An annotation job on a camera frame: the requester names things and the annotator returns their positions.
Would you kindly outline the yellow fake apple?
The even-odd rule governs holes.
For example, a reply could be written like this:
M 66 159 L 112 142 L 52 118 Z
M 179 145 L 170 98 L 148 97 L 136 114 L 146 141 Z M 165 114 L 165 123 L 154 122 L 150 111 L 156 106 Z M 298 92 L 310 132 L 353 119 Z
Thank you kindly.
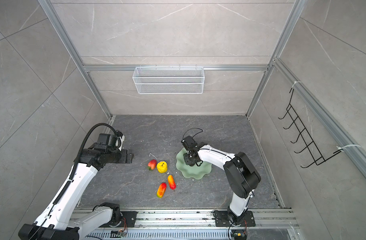
M 168 165 L 165 161 L 161 161 L 157 163 L 157 170 L 159 173 L 163 174 L 168 171 Z

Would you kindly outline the green wavy fruit bowl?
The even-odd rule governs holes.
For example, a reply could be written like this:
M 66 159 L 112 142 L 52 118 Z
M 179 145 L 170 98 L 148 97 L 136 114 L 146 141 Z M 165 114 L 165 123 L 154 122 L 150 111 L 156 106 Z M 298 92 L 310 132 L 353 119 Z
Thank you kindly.
M 182 148 L 176 156 L 176 168 L 182 173 L 185 178 L 194 178 L 196 180 L 200 180 L 212 171 L 212 164 L 208 162 L 203 162 L 200 167 L 198 167 L 196 164 L 194 164 L 194 166 L 192 167 L 186 165 L 184 161 L 184 154 L 186 152 L 187 151 L 185 150 L 185 148 Z

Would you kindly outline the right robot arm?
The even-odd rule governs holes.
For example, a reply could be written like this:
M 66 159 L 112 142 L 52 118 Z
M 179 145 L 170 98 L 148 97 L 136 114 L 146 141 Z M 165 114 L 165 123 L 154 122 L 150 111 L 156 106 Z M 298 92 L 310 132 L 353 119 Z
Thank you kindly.
M 235 226 L 241 225 L 248 213 L 250 198 L 254 196 L 254 191 L 262 180 L 248 156 L 243 152 L 226 153 L 195 141 L 182 140 L 182 145 L 187 151 L 184 154 L 186 165 L 198 167 L 207 162 L 224 170 L 233 191 L 227 210 L 228 219 Z

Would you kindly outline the red yellow fake mango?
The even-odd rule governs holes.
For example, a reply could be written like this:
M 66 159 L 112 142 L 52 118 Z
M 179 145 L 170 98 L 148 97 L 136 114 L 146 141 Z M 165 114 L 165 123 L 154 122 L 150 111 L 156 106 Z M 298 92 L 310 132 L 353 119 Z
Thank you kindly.
M 166 189 L 167 189 L 167 184 L 166 183 L 161 183 L 159 185 L 157 193 L 156 193 L 157 197 L 162 198 L 165 194 Z

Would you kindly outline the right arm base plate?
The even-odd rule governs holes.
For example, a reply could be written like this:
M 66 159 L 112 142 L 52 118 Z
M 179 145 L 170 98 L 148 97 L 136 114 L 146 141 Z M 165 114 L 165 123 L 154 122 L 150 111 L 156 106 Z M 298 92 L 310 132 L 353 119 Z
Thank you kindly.
M 231 211 L 213 211 L 213 217 L 217 227 L 230 227 L 242 226 L 242 227 L 255 227 L 256 222 L 251 211 L 244 211 L 241 216 L 234 215 Z

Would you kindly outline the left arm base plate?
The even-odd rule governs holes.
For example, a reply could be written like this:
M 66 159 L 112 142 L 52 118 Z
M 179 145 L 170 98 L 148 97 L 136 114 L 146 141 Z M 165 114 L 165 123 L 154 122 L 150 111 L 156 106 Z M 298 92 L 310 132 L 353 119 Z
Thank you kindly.
M 135 226 L 138 212 L 125 211 L 121 213 L 122 213 L 121 220 L 115 224 L 109 224 L 109 226 L 112 228 L 121 228 L 121 229 L 124 229 L 124 227 L 133 228 Z

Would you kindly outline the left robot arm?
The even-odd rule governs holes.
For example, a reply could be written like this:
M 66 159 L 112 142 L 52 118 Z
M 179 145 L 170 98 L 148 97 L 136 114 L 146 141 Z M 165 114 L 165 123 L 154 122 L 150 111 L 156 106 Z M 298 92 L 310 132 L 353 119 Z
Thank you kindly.
M 24 224 L 18 237 L 22 240 L 79 240 L 102 225 L 117 227 L 124 222 L 118 204 L 102 203 L 76 221 L 71 215 L 90 181 L 106 164 L 132 162 L 132 153 L 122 148 L 125 137 L 100 134 L 96 143 L 84 148 L 70 175 L 48 207 L 32 224 Z

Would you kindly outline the red fake pear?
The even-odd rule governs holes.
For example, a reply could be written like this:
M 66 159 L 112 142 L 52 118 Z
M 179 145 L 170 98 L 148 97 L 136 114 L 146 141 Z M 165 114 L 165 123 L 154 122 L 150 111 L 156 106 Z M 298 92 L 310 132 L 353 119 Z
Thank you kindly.
M 150 171 L 154 170 L 157 167 L 157 161 L 156 160 L 151 160 L 148 163 L 148 169 Z

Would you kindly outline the red orange fake mango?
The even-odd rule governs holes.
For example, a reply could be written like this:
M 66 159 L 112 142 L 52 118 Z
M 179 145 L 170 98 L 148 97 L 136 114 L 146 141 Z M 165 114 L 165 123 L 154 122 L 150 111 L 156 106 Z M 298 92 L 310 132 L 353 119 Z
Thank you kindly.
M 169 184 L 169 187 L 171 190 L 175 190 L 176 189 L 176 183 L 175 183 L 175 180 L 174 180 L 174 177 L 172 175 L 169 175 L 168 176 L 168 184 Z

